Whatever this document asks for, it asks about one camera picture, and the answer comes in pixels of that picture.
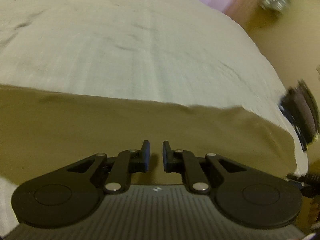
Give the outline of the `person's right hand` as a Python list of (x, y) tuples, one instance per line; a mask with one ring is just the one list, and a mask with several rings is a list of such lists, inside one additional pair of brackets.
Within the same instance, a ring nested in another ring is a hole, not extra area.
[(319, 207), (319, 196), (315, 196), (314, 198), (312, 198), (308, 213), (308, 232), (319, 230)]

